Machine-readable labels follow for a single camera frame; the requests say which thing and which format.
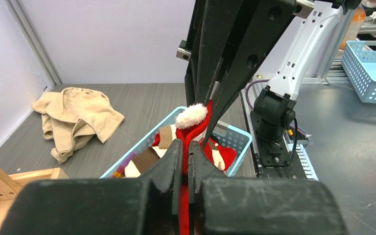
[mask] blue plastic basket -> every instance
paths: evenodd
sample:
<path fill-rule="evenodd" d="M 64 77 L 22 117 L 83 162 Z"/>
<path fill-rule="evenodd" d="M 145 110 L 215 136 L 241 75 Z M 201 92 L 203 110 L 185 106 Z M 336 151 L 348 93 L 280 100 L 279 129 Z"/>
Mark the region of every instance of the blue plastic basket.
<path fill-rule="evenodd" d="M 376 51 L 364 46 L 376 46 L 376 42 L 347 41 L 341 64 L 361 101 L 376 103 Z"/>
<path fill-rule="evenodd" d="M 135 146 L 133 146 L 123 157 L 121 157 L 112 167 L 110 167 L 100 178 L 111 178 L 118 166 L 133 152 L 141 153 L 155 140 L 155 136 L 159 133 L 159 128 L 175 124 L 175 118 L 178 114 L 184 111 L 186 107 L 178 107 L 170 113 L 164 120 L 155 126 L 148 134 L 146 134 Z M 228 146 L 237 152 L 237 156 L 233 164 L 227 170 L 227 176 L 234 176 L 241 164 L 243 163 L 246 151 L 252 142 L 252 136 L 236 127 L 219 122 L 217 126 L 219 129 L 225 131 L 224 134 L 213 131 L 213 134 L 219 139 L 222 146 Z"/>

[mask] white pom-pom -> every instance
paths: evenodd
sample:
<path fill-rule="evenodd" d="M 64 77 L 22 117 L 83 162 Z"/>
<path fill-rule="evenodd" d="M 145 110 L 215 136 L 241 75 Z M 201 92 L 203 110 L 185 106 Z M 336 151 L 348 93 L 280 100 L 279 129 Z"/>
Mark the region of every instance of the white pom-pom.
<path fill-rule="evenodd" d="M 207 113 L 208 109 L 201 103 L 191 105 L 176 117 L 175 126 L 178 129 L 187 129 L 198 125 L 205 119 Z"/>

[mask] beige cloth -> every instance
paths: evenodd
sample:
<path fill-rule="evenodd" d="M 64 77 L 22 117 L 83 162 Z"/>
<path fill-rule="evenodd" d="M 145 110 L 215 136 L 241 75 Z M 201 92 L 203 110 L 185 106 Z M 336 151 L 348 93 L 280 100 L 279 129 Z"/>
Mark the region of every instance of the beige cloth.
<path fill-rule="evenodd" d="M 104 143 L 124 119 L 105 94 L 83 88 L 46 92 L 32 108 L 42 114 L 44 139 L 54 139 L 51 155 L 59 164 L 94 135 Z"/>

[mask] metal frame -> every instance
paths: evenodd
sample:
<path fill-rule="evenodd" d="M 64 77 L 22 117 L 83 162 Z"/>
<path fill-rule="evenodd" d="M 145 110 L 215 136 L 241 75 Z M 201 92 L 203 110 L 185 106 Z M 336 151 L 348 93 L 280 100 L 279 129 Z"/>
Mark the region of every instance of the metal frame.
<path fill-rule="evenodd" d="M 342 22 L 337 25 L 336 29 L 335 29 L 335 33 L 337 33 L 338 31 L 340 32 L 339 33 L 339 36 L 335 37 L 334 40 L 331 40 L 330 41 L 330 45 L 335 45 L 336 47 L 331 47 L 332 49 L 329 49 L 328 52 L 321 64 L 321 66 L 324 66 L 326 68 L 326 71 L 319 71 L 319 74 L 317 77 L 305 77 L 303 79 L 303 84 L 323 84 L 323 81 L 320 80 L 319 78 L 323 78 L 324 80 L 328 80 L 328 83 L 331 83 L 331 84 L 339 84 L 339 83 L 348 83 L 348 77 L 347 75 L 345 74 L 345 71 L 343 70 L 342 66 L 341 66 L 341 60 L 340 59 L 337 59 L 335 58 L 336 56 L 336 52 L 338 51 L 338 48 L 339 48 L 339 44 L 342 42 L 343 40 L 343 37 L 345 36 L 345 33 L 347 31 L 347 28 L 348 28 L 348 25 L 350 24 L 352 18 L 353 18 L 353 15 L 354 15 L 354 11 L 350 10 L 347 14 L 347 16 L 345 16 L 345 18 L 342 20 Z M 368 46 L 365 46 L 365 49 L 366 50 L 371 50 Z M 250 93 L 249 93 L 249 99 L 251 101 L 255 100 L 260 91 L 264 88 L 264 85 L 263 84 L 256 84 L 254 87 L 252 87 L 250 89 Z M 248 127 L 251 127 L 252 124 L 251 124 L 251 119 L 249 117 L 249 113 L 250 113 L 250 108 L 248 107 L 247 103 L 245 103 L 245 90 L 242 90 L 241 91 L 241 98 L 243 100 L 243 109 L 244 109 L 244 112 L 245 112 L 245 117 L 246 117 L 246 123 L 247 123 L 247 126 Z M 252 153 L 257 153 L 256 149 L 257 149 L 257 142 L 256 142 L 256 139 L 255 137 L 253 138 L 253 141 L 252 141 L 252 145 L 251 145 L 251 148 L 252 148 Z M 315 173 L 315 170 L 313 169 L 313 166 L 312 164 L 310 163 L 310 160 L 309 160 L 309 156 L 307 154 L 307 152 L 305 151 L 305 149 L 301 146 L 301 145 L 298 145 L 298 149 L 299 151 L 297 151 L 298 155 L 299 155 L 299 158 L 301 160 L 301 164 L 302 166 L 304 167 L 304 171 L 306 172 L 306 176 L 308 179 L 314 179 L 314 180 L 318 180 L 317 176 L 316 176 L 316 173 Z M 259 167 L 257 164 L 254 166 L 255 167 L 255 171 L 258 172 L 258 169 L 256 169 L 257 167 Z"/>
<path fill-rule="evenodd" d="M 277 73 L 267 83 L 272 92 L 289 94 L 291 100 L 296 100 L 311 61 L 343 17 L 342 7 L 335 9 L 331 6 L 332 3 L 316 1 L 313 13 L 307 19 L 299 19 L 292 47 L 285 53 Z"/>
<path fill-rule="evenodd" d="M 341 21 L 336 25 L 335 30 L 332 32 L 332 36 L 327 44 L 324 58 L 321 61 L 318 73 L 316 77 L 319 79 L 325 79 L 327 76 L 332 63 L 334 62 L 335 56 L 338 52 L 339 46 L 342 40 L 344 40 L 345 34 L 348 31 L 348 27 L 351 24 L 355 14 L 355 10 L 349 10 L 346 15 L 341 18 Z"/>
<path fill-rule="evenodd" d="M 372 17 L 366 17 L 364 24 L 358 34 L 376 33 L 376 20 Z"/>
<path fill-rule="evenodd" d="M 26 40 L 37 56 L 38 61 L 44 68 L 47 76 L 50 78 L 54 85 L 62 84 L 60 76 L 51 61 L 47 51 L 45 50 L 43 43 L 41 42 L 38 34 L 36 33 L 34 27 L 29 20 L 24 7 L 19 0 L 5 0 L 9 11 L 14 16 L 15 20 L 21 27 L 21 31 L 24 34 Z"/>

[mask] gray floor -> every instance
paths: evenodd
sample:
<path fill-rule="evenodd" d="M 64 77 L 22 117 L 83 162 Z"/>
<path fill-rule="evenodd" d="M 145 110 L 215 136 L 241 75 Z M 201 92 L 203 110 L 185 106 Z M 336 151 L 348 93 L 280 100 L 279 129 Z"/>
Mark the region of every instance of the gray floor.
<path fill-rule="evenodd" d="M 60 85 L 61 91 L 71 85 Z M 97 178 L 135 145 L 149 130 L 178 106 L 185 105 L 183 84 L 106 84 L 73 85 L 105 93 L 114 109 L 125 120 L 105 144 L 93 138 L 63 165 L 50 155 L 53 141 L 43 138 L 41 116 L 32 113 L 0 148 L 0 167 L 8 174 L 61 167 L 70 178 Z M 240 99 L 221 119 L 246 130 Z M 254 177 L 250 150 L 237 176 Z"/>
<path fill-rule="evenodd" d="M 319 180 L 334 194 L 352 235 L 376 235 L 376 104 L 349 82 L 303 84 L 295 107 Z"/>

